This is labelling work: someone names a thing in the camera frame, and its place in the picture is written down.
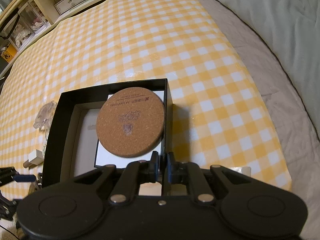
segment tablecloth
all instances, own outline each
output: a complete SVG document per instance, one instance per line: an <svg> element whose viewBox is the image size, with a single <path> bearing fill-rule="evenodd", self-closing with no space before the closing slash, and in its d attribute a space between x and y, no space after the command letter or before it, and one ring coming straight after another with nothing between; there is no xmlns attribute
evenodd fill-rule
<svg viewBox="0 0 320 240"><path fill-rule="evenodd" d="M66 19L13 65L0 96L0 165L20 173L42 149L40 107L64 91L167 78L173 151L202 168L250 166L252 176L289 189L291 177L261 96L241 59L197 0L106 0ZM28 184L2 187L23 197Z"/></svg>

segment clear plastic object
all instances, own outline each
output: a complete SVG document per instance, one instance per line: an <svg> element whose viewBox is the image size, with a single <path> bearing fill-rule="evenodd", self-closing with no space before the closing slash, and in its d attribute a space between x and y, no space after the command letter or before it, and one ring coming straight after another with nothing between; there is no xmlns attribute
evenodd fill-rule
<svg viewBox="0 0 320 240"><path fill-rule="evenodd" d="M33 128L43 128L45 131L45 139L48 139L49 130L51 127L54 111L56 109L57 103L55 101L51 101L50 103L47 103L43 105L35 119L35 123L33 124Z"/></svg>

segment cork coaster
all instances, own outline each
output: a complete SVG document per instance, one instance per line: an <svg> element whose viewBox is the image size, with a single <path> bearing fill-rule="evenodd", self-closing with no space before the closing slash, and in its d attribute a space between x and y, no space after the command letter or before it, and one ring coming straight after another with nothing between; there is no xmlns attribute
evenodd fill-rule
<svg viewBox="0 0 320 240"><path fill-rule="evenodd" d="M136 157L150 151L162 134L164 104L152 91L132 87L111 96L97 118L102 146L120 157Z"/></svg>

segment silver screw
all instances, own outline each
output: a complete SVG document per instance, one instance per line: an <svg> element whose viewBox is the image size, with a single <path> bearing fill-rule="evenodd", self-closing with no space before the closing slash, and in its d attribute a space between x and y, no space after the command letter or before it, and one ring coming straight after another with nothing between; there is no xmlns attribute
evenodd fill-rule
<svg viewBox="0 0 320 240"><path fill-rule="evenodd" d="M122 203L122 202L126 201L127 198L125 197L125 195L115 194L115 195L112 195L112 196L110 197L110 200L111 200L113 203Z"/></svg>
<svg viewBox="0 0 320 240"><path fill-rule="evenodd" d="M198 200L203 203L211 202L213 199L214 199L214 196L212 196L211 194L200 194L198 196Z"/></svg>
<svg viewBox="0 0 320 240"><path fill-rule="evenodd" d="M159 200L158 205L159 206L164 206L167 202L165 200Z"/></svg>

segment wire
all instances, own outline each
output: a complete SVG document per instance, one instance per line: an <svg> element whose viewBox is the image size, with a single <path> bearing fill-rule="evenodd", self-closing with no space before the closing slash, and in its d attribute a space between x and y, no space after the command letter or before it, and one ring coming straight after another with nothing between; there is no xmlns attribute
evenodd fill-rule
<svg viewBox="0 0 320 240"><path fill-rule="evenodd" d="M15 238L17 238L18 240L20 240L14 233L10 232L8 229L4 228L3 226L0 225L0 227L2 227L5 231L9 232L11 235L13 235Z"/></svg>

